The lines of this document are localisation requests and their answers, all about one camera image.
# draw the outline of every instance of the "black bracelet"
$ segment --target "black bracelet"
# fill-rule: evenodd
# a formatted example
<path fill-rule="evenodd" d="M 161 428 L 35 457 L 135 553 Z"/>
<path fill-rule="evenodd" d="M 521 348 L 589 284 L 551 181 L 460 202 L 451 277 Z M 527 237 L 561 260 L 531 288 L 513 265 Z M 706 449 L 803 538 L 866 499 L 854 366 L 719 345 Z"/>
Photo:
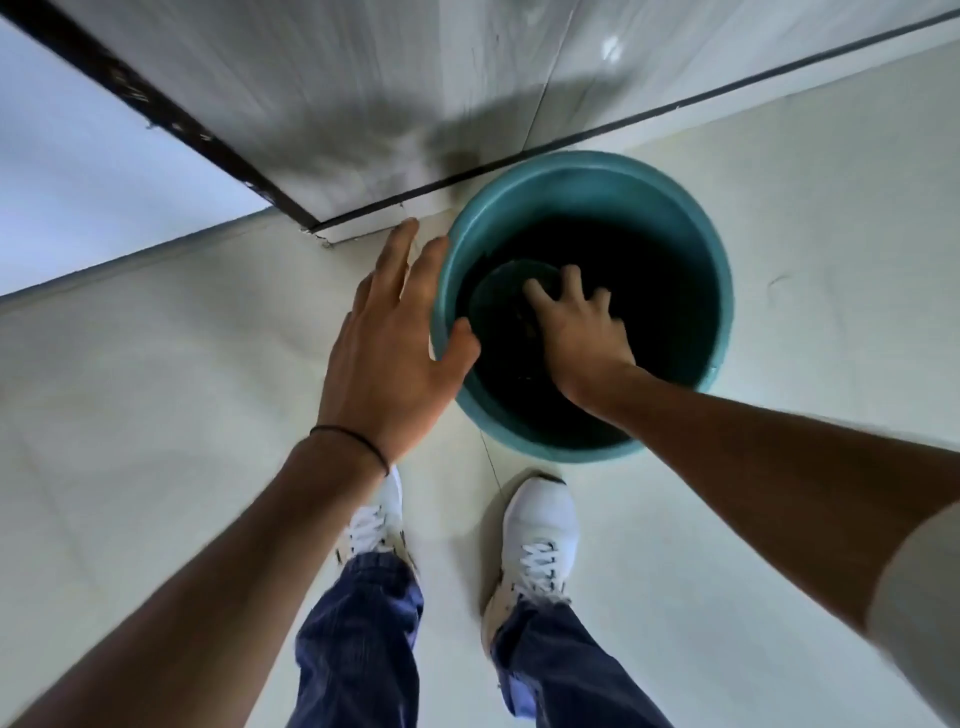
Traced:
<path fill-rule="evenodd" d="M 345 435 L 352 437 L 358 443 L 363 443 L 364 445 L 366 445 L 370 449 L 370 451 L 374 455 L 376 455 L 377 460 L 380 461 L 380 465 L 383 466 L 383 470 L 386 472 L 386 474 L 387 475 L 390 474 L 390 463 L 387 462 L 387 458 L 385 458 L 383 456 L 383 453 L 380 452 L 380 448 L 374 445 L 370 440 L 368 440 L 366 437 L 361 435 L 359 432 L 354 432 L 351 429 L 347 429 L 346 427 L 340 427 L 339 425 L 317 425 L 315 427 L 310 428 L 310 434 L 312 435 L 314 432 L 320 432 L 321 430 L 325 430 L 325 429 L 332 430 L 333 432 L 343 432 Z"/>

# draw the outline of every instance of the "jeans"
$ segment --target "jeans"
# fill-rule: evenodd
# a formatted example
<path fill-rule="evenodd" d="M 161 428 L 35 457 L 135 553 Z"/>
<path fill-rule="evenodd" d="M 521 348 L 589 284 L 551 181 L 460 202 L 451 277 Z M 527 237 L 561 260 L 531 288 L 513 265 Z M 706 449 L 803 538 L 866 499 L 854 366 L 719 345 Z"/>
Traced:
<path fill-rule="evenodd" d="M 422 614 L 423 594 L 401 559 L 351 559 L 297 635 L 300 691 L 288 728 L 415 726 Z M 492 657 L 507 710 L 538 726 L 670 728 L 567 604 L 521 599 Z"/>

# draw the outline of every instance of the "shoe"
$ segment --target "shoe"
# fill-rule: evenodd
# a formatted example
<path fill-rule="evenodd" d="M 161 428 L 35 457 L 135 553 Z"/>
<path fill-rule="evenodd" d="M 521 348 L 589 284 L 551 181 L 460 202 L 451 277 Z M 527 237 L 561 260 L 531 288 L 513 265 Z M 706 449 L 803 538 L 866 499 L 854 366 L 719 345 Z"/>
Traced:
<path fill-rule="evenodd" d="M 500 583 L 484 611 L 481 639 L 493 638 L 520 599 L 569 602 L 566 580 L 577 556 L 580 527 L 562 480 L 537 475 L 520 485 L 503 516 Z"/>
<path fill-rule="evenodd" d="M 396 465 L 367 504 L 357 508 L 334 548 L 341 567 L 358 554 L 374 552 L 395 553 L 416 575 L 417 567 L 403 535 L 403 486 Z"/>

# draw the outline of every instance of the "white sleeve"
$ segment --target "white sleeve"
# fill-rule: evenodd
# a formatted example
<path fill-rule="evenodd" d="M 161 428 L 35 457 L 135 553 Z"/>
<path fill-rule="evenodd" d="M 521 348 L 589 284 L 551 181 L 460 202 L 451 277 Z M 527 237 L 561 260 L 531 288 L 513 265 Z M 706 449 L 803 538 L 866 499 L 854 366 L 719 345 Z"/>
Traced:
<path fill-rule="evenodd" d="M 880 576 L 867 636 L 960 728 L 960 503 L 923 523 Z"/>

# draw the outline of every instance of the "shoelace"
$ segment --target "shoelace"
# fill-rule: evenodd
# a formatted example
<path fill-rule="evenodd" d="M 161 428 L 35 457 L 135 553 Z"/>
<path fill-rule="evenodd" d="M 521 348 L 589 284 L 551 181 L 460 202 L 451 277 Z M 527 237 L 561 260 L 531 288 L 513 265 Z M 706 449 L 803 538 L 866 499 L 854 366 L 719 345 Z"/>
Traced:
<path fill-rule="evenodd" d="M 568 602 L 564 585 L 557 579 L 557 556 L 560 553 L 552 541 L 536 541 L 524 544 L 527 555 L 520 559 L 523 573 L 516 590 L 528 599 L 549 599 Z"/>
<path fill-rule="evenodd" d="M 386 520 L 381 506 L 362 505 L 357 508 L 348 526 L 350 547 L 353 551 L 355 553 L 393 551 L 384 539 Z"/>

